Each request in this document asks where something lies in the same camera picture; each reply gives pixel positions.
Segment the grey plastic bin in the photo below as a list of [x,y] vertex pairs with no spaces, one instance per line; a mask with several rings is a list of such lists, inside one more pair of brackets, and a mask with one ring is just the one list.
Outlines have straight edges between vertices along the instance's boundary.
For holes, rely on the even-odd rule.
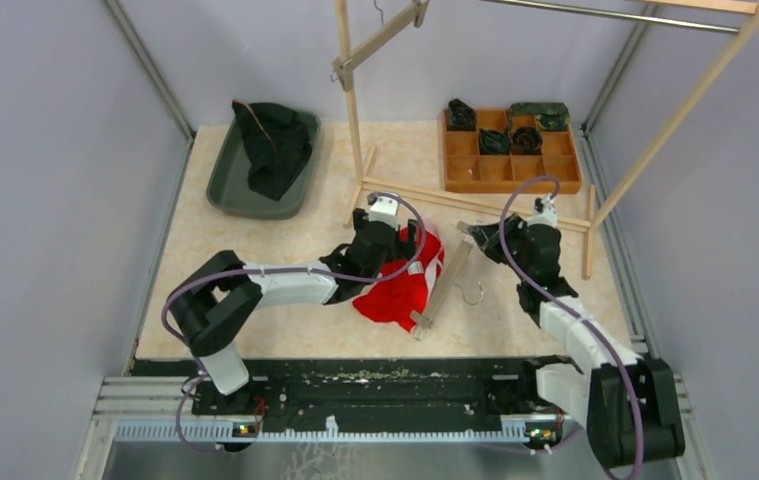
[[301,209],[319,154],[321,122],[308,111],[269,102],[232,102],[233,120],[206,196],[221,212],[284,220]]

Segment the camouflage folded cloth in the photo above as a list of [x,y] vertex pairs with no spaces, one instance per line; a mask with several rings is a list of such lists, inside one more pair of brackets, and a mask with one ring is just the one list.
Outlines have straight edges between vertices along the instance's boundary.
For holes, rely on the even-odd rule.
[[509,115],[531,115],[536,128],[547,132],[567,131],[570,123],[569,109],[561,102],[517,102],[509,107]]

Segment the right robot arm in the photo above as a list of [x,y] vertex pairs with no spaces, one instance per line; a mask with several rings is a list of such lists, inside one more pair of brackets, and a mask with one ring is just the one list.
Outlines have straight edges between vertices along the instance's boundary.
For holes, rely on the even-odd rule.
[[559,407],[585,430],[602,467],[679,457],[686,441],[671,367],[615,339],[561,273],[562,233],[518,215],[465,227],[490,260],[511,267],[521,309],[566,349],[569,361],[534,367],[518,385],[531,412]]

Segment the red underwear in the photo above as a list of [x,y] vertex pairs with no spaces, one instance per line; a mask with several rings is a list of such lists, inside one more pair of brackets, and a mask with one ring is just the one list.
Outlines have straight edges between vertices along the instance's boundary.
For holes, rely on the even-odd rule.
[[426,244],[417,260],[404,274],[374,284],[353,300],[354,309],[375,323],[396,323],[411,333],[416,321],[413,312],[423,313],[444,266],[445,249],[438,226],[424,221]]

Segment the dark rolled sock right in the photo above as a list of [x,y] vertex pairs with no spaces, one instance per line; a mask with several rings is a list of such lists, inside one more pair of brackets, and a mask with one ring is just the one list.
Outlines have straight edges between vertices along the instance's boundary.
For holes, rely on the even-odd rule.
[[516,155],[540,155],[543,137],[540,132],[528,126],[519,127],[511,135],[511,152]]

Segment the aluminium front rail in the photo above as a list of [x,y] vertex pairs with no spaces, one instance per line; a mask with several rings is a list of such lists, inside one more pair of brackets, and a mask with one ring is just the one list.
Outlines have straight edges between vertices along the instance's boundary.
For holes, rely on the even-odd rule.
[[560,441],[576,426],[552,406],[510,399],[515,375],[258,377],[249,392],[219,400],[211,385],[181,377],[108,378],[93,417],[119,440],[273,442]]

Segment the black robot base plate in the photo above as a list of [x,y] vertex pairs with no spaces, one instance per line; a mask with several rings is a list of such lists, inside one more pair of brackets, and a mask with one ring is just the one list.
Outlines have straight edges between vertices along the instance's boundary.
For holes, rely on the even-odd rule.
[[189,383],[191,360],[138,360],[134,377],[177,377],[197,417],[246,417],[238,433],[491,434],[560,438],[569,416],[541,402],[534,367],[562,356],[520,358],[255,359],[248,385],[220,394]]

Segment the wooden compartment tray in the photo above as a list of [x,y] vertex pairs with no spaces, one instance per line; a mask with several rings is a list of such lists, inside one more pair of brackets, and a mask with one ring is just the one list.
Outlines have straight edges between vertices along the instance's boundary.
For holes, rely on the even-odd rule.
[[[454,193],[510,193],[524,182],[538,176],[552,176],[560,182],[559,193],[572,195],[583,186],[578,150],[573,132],[547,132],[536,128],[531,115],[510,117],[509,109],[477,109],[474,132],[448,131],[448,108],[439,116],[443,171],[442,187]],[[481,155],[480,129],[506,130],[511,140],[519,127],[537,129],[543,137],[540,155]]]

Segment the black striped garment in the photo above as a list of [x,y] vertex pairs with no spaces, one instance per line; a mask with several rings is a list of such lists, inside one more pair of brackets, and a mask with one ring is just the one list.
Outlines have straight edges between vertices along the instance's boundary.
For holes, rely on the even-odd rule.
[[250,163],[249,189],[280,200],[308,165],[317,125],[278,103],[234,100],[232,111]]

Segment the dark folded sock top-left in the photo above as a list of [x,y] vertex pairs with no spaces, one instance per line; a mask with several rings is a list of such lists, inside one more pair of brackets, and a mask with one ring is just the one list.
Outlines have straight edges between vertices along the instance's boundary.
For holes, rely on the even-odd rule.
[[474,132],[476,123],[477,113],[472,107],[458,98],[448,102],[448,131]]

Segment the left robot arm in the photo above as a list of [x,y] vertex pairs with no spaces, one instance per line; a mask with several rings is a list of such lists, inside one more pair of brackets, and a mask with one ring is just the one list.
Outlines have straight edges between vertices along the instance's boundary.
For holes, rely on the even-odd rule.
[[228,412],[243,413],[255,399],[250,372],[233,344],[253,313],[350,302],[369,286],[406,273],[426,243],[419,213],[400,227],[396,212],[378,204],[355,209],[353,227],[350,242],[305,264],[244,262],[232,250],[220,251],[167,297],[160,314],[164,329],[189,349]]

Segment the dark folded sock middle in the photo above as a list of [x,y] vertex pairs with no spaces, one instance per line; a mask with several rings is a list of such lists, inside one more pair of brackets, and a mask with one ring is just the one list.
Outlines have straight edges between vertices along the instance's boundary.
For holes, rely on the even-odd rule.
[[481,155],[503,156],[511,151],[511,140],[506,130],[480,129],[478,131]]

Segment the beige clip hanger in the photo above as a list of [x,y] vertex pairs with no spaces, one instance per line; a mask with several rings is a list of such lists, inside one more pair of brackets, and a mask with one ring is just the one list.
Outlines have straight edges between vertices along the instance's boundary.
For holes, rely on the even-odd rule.
[[442,270],[442,274],[437,277],[434,289],[429,296],[424,311],[422,313],[412,311],[410,314],[410,318],[415,322],[412,334],[417,341],[422,340],[431,329],[442,306],[454,288],[459,290],[461,298],[466,305],[476,306],[483,300],[484,290],[481,282],[477,283],[478,296],[476,298],[469,298],[459,284],[461,269],[464,267],[467,258],[475,246],[473,236],[469,232],[470,227],[471,225],[464,221],[457,222],[456,229],[464,237]]
[[347,2],[334,2],[338,34],[339,55],[332,61],[330,81],[338,83],[344,92],[354,89],[354,72],[372,55],[384,47],[408,26],[420,28],[428,10],[429,1],[411,1],[378,30],[357,46],[350,43]]

